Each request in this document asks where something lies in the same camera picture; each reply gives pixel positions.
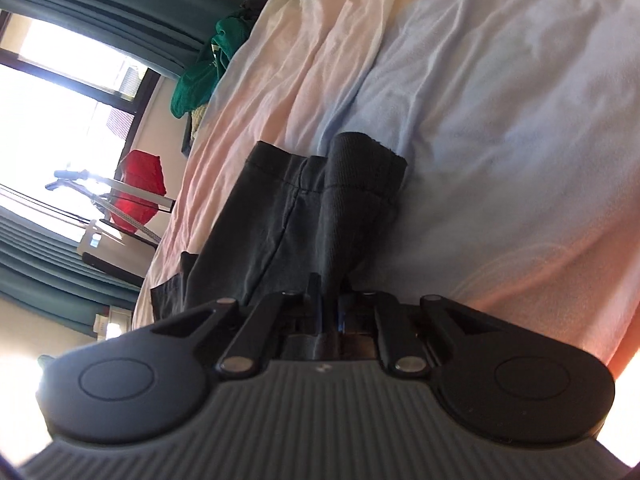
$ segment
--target metal screw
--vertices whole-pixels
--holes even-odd
[[[406,374],[416,374],[427,367],[427,361],[415,355],[407,355],[396,361],[396,370]]]
[[[242,374],[251,370],[253,366],[254,360],[249,359],[248,357],[233,356],[227,357],[222,361],[220,368],[230,374]]]

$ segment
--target white bedding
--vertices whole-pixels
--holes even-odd
[[[259,139],[410,164],[355,285],[443,294],[607,362],[640,299],[640,0],[270,0],[213,95],[148,290]]]

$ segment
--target black circular pad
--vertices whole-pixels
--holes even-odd
[[[524,445],[591,436],[614,397],[613,378],[594,356],[524,331],[462,338],[435,381],[444,406],[460,423],[494,440]]]
[[[153,382],[154,371],[135,359],[103,361],[90,365],[80,375],[80,387],[100,400],[132,399],[142,395]]]
[[[569,386],[569,372],[561,364],[545,357],[515,357],[495,370],[500,387],[523,399],[551,399]]]
[[[186,339],[139,330],[55,359],[36,396],[51,433],[127,444],[177,427],[208,391]]]

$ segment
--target sunlight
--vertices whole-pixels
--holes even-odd
[[[20,355],[0,358],[0,452],[14,465],[51,442],[35,393],[42,369]]]
[[[616,399],[598,441],[622,462],[640,462],[640,352],[616,381]]]
[[[117,323],[109,323],[107,325],[107,334],[106,339],[112,339],[114,337],[119,337],[122,335],[122,329]]]
[[[146,70],[109,46],[37,20],[30,20],[19,50],[37,64],[115,90],[129,68]],[[78,192],[47,191],[44,185],[55,180],[55,170],[113,176],[124,147],[124,139],[108,127],[113,108],[5,66],[0,66],[0,104],[0,182],[84,218],[103,218]],[[41,212],[30,212],[30,219],[47,228],[60,225]]]

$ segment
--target window glass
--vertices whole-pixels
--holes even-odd
[[[113,176],[132,120],[116,108],[0,65],[0,183],[85,218],[102,218],[77,191],[44,186],[55,180],[55,170]]]
[[[127,54],[66,28],[12,14],[0,48],[92,86],[133,98],[146,66]]]

